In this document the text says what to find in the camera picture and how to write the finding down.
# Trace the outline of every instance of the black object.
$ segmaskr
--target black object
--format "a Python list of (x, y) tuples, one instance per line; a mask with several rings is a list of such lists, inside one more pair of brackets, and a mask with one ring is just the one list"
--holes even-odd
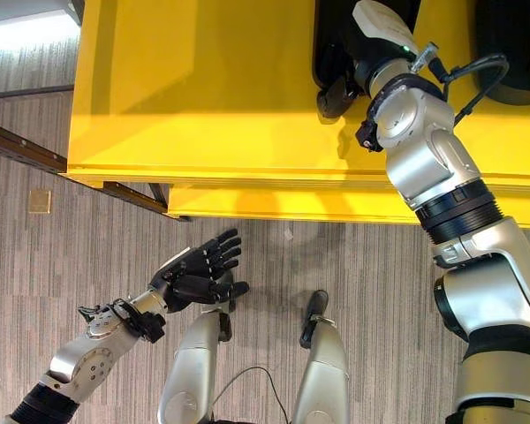
[(180, 311), (191, 302), (233, 300), (249, 291), (246, 282), (234, 283), (228, 272), (239, 265), (236, 257), (241, 254), (241, 238), (237, 235), (236, 229), (227, 230), (155, 273), (149, 285), (163, 296), (168, 312)]
[(220, 335), (218, 340), (229, 342), (231, 340), (231, 319), (228, 314), (220, 313)]
[[(321, 89), (317, 97), (320, 113), (339, 117), (353, 99), (367, 92), (379, 66), (398, 57), (414, 54), (393, 42), (368, 39), (353, 19), (357, 0), (316, 0), (314, 20), (313, 77)], [(420, 0), (380, 0), (414, 29)]]
[(463, 417), (466, 411), (457, 411), (445, 419), (445, 424), (463, 424)]
[(500, 408), (514, 408), (514, 399), (509, 397), (478, 397), (462, 403), (458, 411), (445, 419), (445, 424), (463, 424), (466, 410), (476, 406), (496, 406)]
[(443, 288), (443, 277), (438, 278), (434, 284), (434, 300), (435, 305), (438, 307), (438, 311), (443, 319), (443, 325), (446, 329), (454, 333), (456, 336), (469, 341), (466, 332), (463, 330), (459, 321), (456, 318), (456, 315), (451, 310), (450, 302), (448, 301), (448, 296), (445, 293)]
[[(479, 56), (502, 52), (511, 66), (488, 96), (508, 104), (530, 104), (530, 0), (479, 0), (475, 31)], [(493, 78), (493, 71), (479, 72), (482, 86)]]
[(419, 88), (427, 93), (443, 100), (443, 93), (434, 83), (423, 79), (413, 73), (402, 73), (392, 78), (385, 84), (367, 108), (367, 118), (361, 123), (359, 130), (355, 133), (355, 138), (360, 146), (368, 149), (370, 152), (381, 152), (382, 147), (377, 141), (377, 123), (375, 116), (379, 111), (384, 100), (399, 87), (406, 86)]
[(530, 355), (530, 328), (507, 324), (476, 329), (469, 335), (469, 346), (463, 359), (483, 352), (519, 352)]
[(11, 415), (19, 424), (65, 424), (79, 404), (39, 383), (24, 397)]
[(443, 243), (503, 219), (482, 179), (462, 185), (416, 210), (432, 242)]
[(498, 406), (500, 408), (514, 408), (514, 399), (510, 397), (477, 397), (468, 399), (459, 406), (459, 411), (475, 406)]
[(322, 315), (328, 307), (329, 296), (324, 290), (317, 290), (312, 293), (308, 301), (307, 310), (302, 324), (302, 334), (300, 335), (300, 346), (310, 349), (312, 344), (312, 335), (316, 328), (317, 321), (312, 321), (313, 315)]

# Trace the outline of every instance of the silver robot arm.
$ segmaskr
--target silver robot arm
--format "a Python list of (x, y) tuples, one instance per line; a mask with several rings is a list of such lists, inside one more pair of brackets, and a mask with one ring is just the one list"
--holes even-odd
[[(469, 343), (447, 422), (530, 424), (530, 245), (453, 133), (474, 104), (456, 117), (442, 90), (417, 75), (428, 64), (442, 82), (451, 78), (434, 45), (416, 57), (393, 53), (414, 51), (393, 11), (362, 0), (353, 19), (356, 42), (348, 37), (347, 51), (373, 99), (359, 143), (386, 149), (390, 182), (432, 239), (435, 263), (447, 269), (434, 289), (445, 326)], [(508, 67), (499, 55), (480, 60)]]
[(143, 338), (163, 336), (164, 315), (191, 302), (221, 304), (247, 292), (245, 282), (223, 281), (238, 265), (240, 238), (230, 230), (197, 248), (187, 248), (155, 273), (137, 298), (80, 308), (87, 330), (57, 351), (39, 383), (4, 424), (64, 424), (100, 386), (116, 361)]

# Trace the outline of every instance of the black cable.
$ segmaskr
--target black cable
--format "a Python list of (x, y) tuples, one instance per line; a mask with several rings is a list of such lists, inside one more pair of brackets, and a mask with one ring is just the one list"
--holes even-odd
[(261, 371), (265, 371), (265, 373), (267, 374), (267, 377), (269, 378), (269, 382), (271, 383), (271, 389), (273, 389), (273, 393), (275, 394), (275, 399), (277, 401), (277, 403), (279, 404), (279, 406), (281, 407), (281, 411), (283, 411), (283, 415), (284, 415), (284, 422), (286, 422), (286, 424), (289, 424), (289, 417), (287, 416), (286, 414), (286, 410), (284, 409), (284, 406), (283, 406), (283, 403), (281, 402), (281, 399), (279, 399), (279, 395), (276, 393), (276, 388), (275, 388), (275, 384), (273, 383), (273, 377), (271, 376), (271, 373), (264, 367), (259, 367), (259, 366), (253, 366), (253, 367), (249, 367), (249, 368), (246, 368), (244, 369), (243, 371), (240, 371), (238, 372), (231, 380), (228, 381), (228, 383), (224, 386), (224, 388), (222, 389), (222, 391), (218, 394), (218, 396), (216, 396), (216, 399), (214, 399), (214, 404), (212, 405), (215, 405), (216, 402), (218, 401), (218, 399), (224, 394), (225, 391), (228, 390), (228, 388), (240, 377), (242, 376), (243, 374), (245, 374), (247, 371), (251, 371), (252, 369), (260, 369)]
[(449, 75), (443, 78), (443, 97), (447, 102), (448, 95), (450, 93), (451, 82), (469, 73), (481, 71), (486, 68), (499, 68), (499, 72), (495, 76), (495, 78), (491, 82), (489, 82), (488, 85), (483, 87), (479, 91), (479, 93), (459, 111), (459, 113), (455, 117), (454, 126), (459, 124), (459, 121), (461, 121), (461, 119), (463, 119), (465, 116), (471, 114), (475, 105), (480, 102), (482, 98), (485, 97), (488, 92), (504, 78), (506, 73), (509, 71), (509, 63), (506, 60), (505, 55), (495, 53), (492, 55), (480, 57), (479, 59), (474, 60), (470, 64), (466, 64), (465, 66), (455, 67), (451, 70)]

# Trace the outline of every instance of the black bracket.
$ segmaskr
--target black bracket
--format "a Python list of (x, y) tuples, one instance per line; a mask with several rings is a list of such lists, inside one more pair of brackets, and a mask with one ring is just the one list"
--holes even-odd
[[(57, 153), (39, 146), (30, 140), (25, 139), (0, 126), (0, 156), (7, 157), (13, 161), (29, 165), (38, 170), (43, 170), (49, 174), (58, 175), (67, 172), (67, 159)], [(122, 201), (132, 203), (135, 206), (166, 214), (168, 210), (167, 201), (160, 184), (149, 184), (155, 198), (146, 196), (132, 188), (117, 182), (107, 181), (98, 191), (116, 197)], [(176, 221), (189, 221), (187, 216), (171, 218)]]

